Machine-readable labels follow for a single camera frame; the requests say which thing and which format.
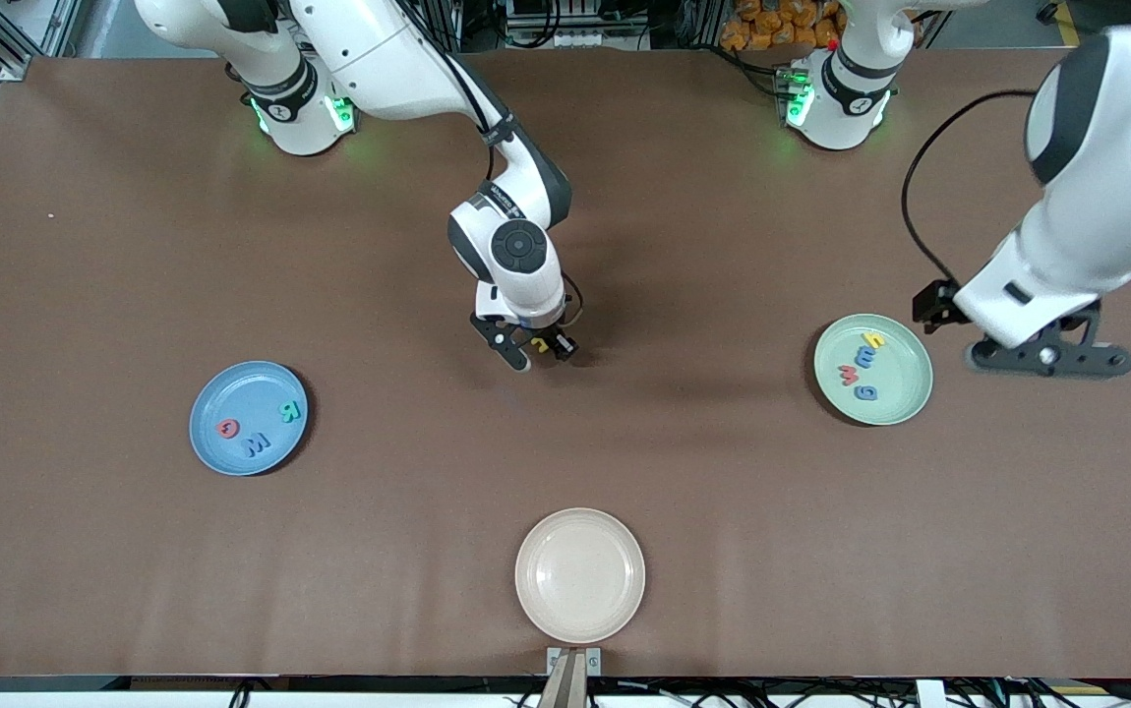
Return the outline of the beige plate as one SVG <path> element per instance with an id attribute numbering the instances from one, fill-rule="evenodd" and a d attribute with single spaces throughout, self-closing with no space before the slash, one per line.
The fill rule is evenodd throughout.
<path id="1" fill-rule="evenodd" d="M 526 533 L 513 565 L 530 623 L 571 646 L 624 630 L 645 599 L 644 551 L 614 515 L 588 507 L 549 513 Z"/>

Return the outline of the aluminium frame profile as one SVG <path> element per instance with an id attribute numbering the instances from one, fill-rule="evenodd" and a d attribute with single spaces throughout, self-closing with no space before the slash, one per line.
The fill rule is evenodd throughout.
<path id="1" fill-rule="evenodd" d="M 31 60 L 74 55 L 92 0 L 0 0 L 0 80 L 20 81 Z"/>

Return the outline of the blue plate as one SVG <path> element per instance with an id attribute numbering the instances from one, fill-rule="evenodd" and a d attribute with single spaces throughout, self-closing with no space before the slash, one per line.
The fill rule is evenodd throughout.
<path id="1" fill-rule="evenodd" d="M 304 418 L 282 423 L 278 407 L 296 400 Z M 239 435 L 232 440 L 216 434 L 215 423 L 233 418 Z M 231 478 L 252 478 L 277 469 L 295 454 L 307 438 L 311 400 L 307 387 L 291 369 L 268 360 L 248 360 L 214 375 L 197 395 L 188 423 L 193 452 L 208 469 Z M 241 440 L 264 432 L 270 448 L 254 458 L 243 452 Z"/>

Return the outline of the orange snack bags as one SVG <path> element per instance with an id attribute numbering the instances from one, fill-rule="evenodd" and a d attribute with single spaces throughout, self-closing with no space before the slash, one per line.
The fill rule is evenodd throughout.
<path id="1" fill-rule="evenodd" d="M 732 0 L 717 44 L 727 52 L 786 44 L 832 49 L 848 21 L 839 0 Z"/>

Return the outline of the green plate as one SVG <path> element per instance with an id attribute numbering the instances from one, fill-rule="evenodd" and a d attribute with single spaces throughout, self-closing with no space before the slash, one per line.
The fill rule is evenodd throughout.
<path id="1" fill-rule="evenodd" d="M 843 386 L 837 366 L 855 366 L 863 333 L 884 336 L 874 366 L 862 369 L 861 385 L 875 386 L 877 400 L 858 400 Z M 867 426 L 893 426 L 916 416 L 925 407 L 934 383 L 929 351 L 915 333 L 897 320 L 878 314 L 853 314 L 828 326 L 817 337 L 812 370 L 818 388 L 830 406 L 846 418 Z"/>

